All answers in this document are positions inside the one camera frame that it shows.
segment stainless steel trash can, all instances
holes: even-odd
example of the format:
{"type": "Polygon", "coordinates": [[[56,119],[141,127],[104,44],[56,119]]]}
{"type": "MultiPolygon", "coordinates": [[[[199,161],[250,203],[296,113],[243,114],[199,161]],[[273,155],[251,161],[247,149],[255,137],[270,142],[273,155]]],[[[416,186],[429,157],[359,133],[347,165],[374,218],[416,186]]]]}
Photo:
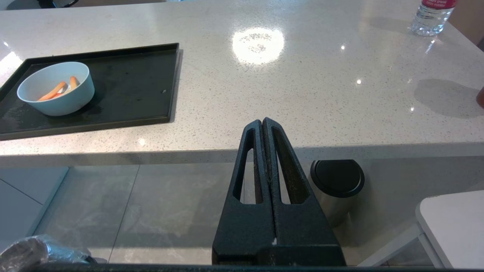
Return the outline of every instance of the stainless steel trash can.
{"type": "Polygon", "coordinates": [[[309,180],[331,227],[344,222],[364,186],[363,170],[354,160],[313,161],[309,180]]]}

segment white quartz countertop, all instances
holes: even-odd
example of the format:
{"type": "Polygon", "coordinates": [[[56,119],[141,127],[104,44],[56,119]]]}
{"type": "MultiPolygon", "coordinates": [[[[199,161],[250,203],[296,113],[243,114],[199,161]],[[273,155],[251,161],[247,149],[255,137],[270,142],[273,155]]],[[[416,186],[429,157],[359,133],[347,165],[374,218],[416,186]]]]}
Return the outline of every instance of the white quartz countertop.
{"type": "Polygon", "coordinates": [[[270,117],[300,160],[484,155],[484,53],[419,0],[200,0],[0,12],[0,84],[21,61],[180,43],[172,122],[0,141],[0,166],[231,162],[270,117]]]}

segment carrot stick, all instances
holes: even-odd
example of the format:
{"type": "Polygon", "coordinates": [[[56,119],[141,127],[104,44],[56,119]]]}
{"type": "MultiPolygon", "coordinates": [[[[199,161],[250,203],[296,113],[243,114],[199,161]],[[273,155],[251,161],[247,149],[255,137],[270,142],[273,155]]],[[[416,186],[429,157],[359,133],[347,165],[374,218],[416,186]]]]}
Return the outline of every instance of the carrot stick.
{"type": "Polygon", "coordinates": [[[77,87],[77,78],[75,76],[71,77],[71,90],[74,90],[77,87]]]}
{"type": "Polygon", "coordinates": [[[64,88],[65,85],[66,85],[65,81],[59,83],[54,89],[52,89],[52,91],[42,96],[38,101],[45,101],[53,98],[60,89],[64,88]]]}

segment white bowl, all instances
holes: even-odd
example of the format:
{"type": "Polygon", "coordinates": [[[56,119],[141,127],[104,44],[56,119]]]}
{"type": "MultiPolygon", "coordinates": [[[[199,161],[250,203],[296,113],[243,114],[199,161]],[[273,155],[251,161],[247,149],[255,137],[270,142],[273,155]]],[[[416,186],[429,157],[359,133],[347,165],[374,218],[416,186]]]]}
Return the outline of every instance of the white bowl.
{"type": "Polygon", "coordinates": [[[87,104],[94,96],[94,84],[85,64],[62,62],[27,77],[18,86],[17,96],[44,114],[61,116],[73,113],[87,104]],[[62,81],[69,84],[71,76],[75,76],[79,81],[77,88],[56,98],[38,101],[62,81]]]}

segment red bottle label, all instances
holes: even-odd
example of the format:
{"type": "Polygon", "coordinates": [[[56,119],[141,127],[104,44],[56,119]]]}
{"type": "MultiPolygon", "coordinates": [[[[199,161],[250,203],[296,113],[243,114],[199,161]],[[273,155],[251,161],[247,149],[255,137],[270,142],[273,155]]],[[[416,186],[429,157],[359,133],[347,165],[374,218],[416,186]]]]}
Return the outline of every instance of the red bottle label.
{"type": "Polygon", "coordinates": [[[422,0],[422,5],[436,10],[455,7],[457,0],[422,0]]]}

